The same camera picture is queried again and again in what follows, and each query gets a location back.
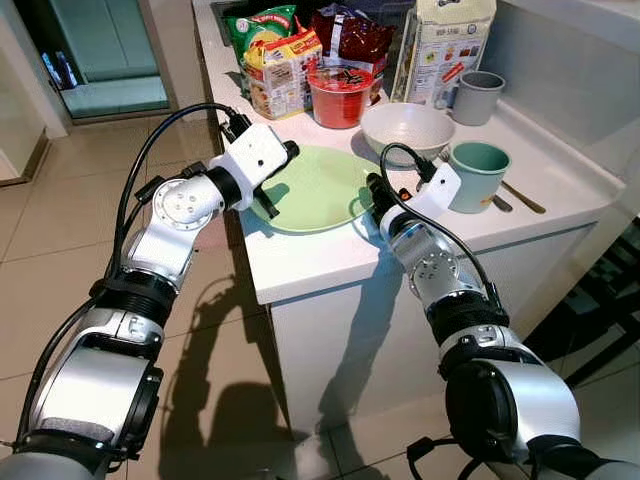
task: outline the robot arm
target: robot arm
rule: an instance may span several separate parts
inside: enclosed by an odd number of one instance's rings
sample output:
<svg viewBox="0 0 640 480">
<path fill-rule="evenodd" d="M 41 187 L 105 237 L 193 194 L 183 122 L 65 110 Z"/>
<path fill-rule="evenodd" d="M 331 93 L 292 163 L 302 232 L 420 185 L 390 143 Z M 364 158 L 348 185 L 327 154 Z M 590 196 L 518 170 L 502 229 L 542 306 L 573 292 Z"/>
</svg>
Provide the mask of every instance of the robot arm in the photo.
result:
<svg viewBox="0 0 640 480">
<path fill-rule="evenodd" d="M 110 465 L 138 458 L 158 402 L 163 327 L 198 233 L 221 212 L 248 208 L 299 153 L 266 125 L 243 130 L 207 171 L 155 190 L 149 225 L 115 277 L 92 288 L 92 308 L 40 386 L 0 479 L 103 478 Z"/>
<path fill-rule="evenodd" d="M 474 459 L 459 478 L 482 462 L 533 465 L 533 477 L 640 478 L 636 465 L 601 459 L 582 447 L 571 391 L 509 329 L 495 290 L 487 291 L 463 271 L 451 241 L 396 204 L 380 176 L 371 174 L 367 184 L 374 219 L 422 302 L 440 348 L 438 371 L 447 382 L 451 433 Z M 455 172 L 443 164 L 406 203 L 435 218 L 459 186 Z M 437 445 L 423 439 L 407 449 L 416 480 L 414 462 Z"/>
</svg>

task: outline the doorway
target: doorway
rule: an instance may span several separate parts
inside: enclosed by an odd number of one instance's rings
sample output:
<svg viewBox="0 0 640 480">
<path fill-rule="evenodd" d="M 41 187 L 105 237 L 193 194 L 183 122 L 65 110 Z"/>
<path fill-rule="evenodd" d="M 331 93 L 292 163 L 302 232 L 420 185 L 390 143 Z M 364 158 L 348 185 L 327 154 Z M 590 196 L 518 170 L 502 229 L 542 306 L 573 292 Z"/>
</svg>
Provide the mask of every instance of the doorway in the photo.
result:
<svg viewBox="0 0 640 480">
<path fill-rule="evenodd" d="M 74 123 L 169 110 L 137 0 L 14 3 Z"/>
</svg>

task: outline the red jar lid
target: red jar lid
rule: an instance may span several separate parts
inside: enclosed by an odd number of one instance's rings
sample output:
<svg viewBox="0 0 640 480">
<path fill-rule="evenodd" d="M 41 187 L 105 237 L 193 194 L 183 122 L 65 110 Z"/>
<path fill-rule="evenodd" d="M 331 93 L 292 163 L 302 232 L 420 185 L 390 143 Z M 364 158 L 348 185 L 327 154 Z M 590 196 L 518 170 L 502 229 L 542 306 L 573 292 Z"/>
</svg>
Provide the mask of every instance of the red jar lid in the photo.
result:
<svg viewBox="0 0 640 480">
<path fill-rule="evenodd" d="M 359 92 L 373 84 L 373 75 L 366 70 L 346 66 L 310 68 L 308 80 L 311 85 L 327 92 Z"/>
</svg>

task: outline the green cup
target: green cup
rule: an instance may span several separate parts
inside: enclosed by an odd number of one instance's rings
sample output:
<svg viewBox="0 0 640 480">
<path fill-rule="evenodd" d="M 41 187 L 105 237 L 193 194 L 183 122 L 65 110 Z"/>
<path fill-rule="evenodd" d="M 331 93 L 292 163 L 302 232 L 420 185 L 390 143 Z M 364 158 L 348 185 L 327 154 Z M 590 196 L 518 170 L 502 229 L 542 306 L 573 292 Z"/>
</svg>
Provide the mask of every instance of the green cup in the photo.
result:
<svg viewBox="0 0 640 480">
<path fill-rule="evenodd" d="M 491 204 L 511 159 L 488 143 L 462 142 L 451 149 L 449 163 L 462 180 L 449 208 L 460 213 L 480 213 Z"/>
</svg>

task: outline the snack bag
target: snack bag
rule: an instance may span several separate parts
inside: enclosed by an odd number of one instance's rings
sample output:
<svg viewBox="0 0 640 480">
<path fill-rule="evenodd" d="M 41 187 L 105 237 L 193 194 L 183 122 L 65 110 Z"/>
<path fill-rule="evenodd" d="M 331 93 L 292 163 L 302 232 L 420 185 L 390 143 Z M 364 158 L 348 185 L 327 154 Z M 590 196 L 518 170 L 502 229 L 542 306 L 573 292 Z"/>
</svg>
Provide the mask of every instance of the snack bag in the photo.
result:
<svg viewBox="0 0 640 480">
<path fill-rule="evenodd" d="M 238 65 L 242 67 L 244 52 L 252 45 L 274 42 L 291 35 L 295 10 L 295 5 L 282 5 L 251 17 L 226 17 Z"/>
<path fill-rule="evenodd" d="M 276 42 L 254 42 L 244 54 L 253 108 L 271 120 L 311 108 L 307 71 L 319 61 L 322 44 L 313 30 L 299 30 Z"/>
<path fill-rule="evenodd" d="M 347 65 L 374 76 L 369 98 L 375 102 L 396 27 L 383 27 L 363 12 L 336 3 L 317 10 L 311 17 L 311 27 L 322 42 L 325 65 Z"/>
</svg>

